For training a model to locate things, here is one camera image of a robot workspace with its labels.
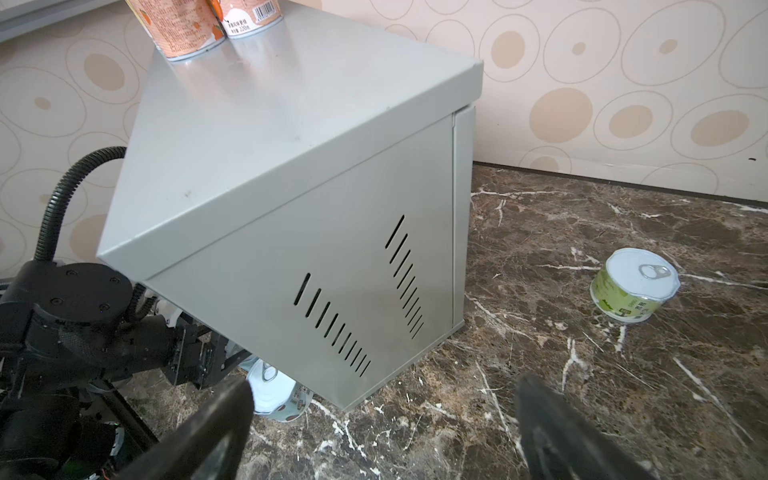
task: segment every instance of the barcode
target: barcode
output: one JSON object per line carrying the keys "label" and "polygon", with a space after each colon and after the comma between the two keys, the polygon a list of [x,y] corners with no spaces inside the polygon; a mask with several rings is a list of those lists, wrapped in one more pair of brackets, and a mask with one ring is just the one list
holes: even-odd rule
{"label": "barcode", "polygon": [[253,9],[253,14],[256,16],[257,22],[267,20],[276,13],[277,10],[275,9],[275,5],[272,5],[272,2],[267,2],[264,5],[259,5]]}

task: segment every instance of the box lid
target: box lid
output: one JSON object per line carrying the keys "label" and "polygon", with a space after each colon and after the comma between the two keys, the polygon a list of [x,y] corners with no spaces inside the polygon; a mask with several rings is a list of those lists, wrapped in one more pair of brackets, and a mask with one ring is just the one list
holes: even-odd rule
{"label": "box lid", "polygon": [[188,61],[155,53],[98,257],[142,281],[480,95],[482,62],[292,2]]}

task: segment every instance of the orange drink can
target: orange drink can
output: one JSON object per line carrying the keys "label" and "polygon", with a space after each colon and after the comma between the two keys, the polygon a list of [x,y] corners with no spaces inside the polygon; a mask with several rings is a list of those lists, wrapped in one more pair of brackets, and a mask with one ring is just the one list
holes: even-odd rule
{"label": "orange drink can", "polygon": [[126,0],[168,60],[185,60],[227,37],[206,0]]}
{"label": "orange drink can", "polygon": [[230,38],[263,31],[283,18],[277,0],[210,0]]}

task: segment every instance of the green label can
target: green label can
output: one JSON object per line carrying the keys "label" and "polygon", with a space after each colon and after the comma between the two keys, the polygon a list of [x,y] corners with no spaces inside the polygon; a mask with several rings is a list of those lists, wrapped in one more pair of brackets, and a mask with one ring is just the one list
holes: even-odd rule
{"label": "green label can", "polygon": [[642,322],[680,287],[677,271],[648,250],[622,248],[605,262],[589,287],[594,304],[611,318]]}

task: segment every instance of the pull tab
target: pull tab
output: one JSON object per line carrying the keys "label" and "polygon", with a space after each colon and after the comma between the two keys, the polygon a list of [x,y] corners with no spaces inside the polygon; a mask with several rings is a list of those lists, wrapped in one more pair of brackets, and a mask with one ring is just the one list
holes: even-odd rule
{"label": "pull tab", "polygon": [[647,263],[644,263],[637,269],[640,271],[642,276],[650,280],[658,280],[660,278],[672,275],[670,269],[662,265],[648,265]]}
{"label": "pull tab", "polygon": [[261,379],[264,382],[271,382],[277,376],[277,369],[269,363],[264,362],[261,365]]}

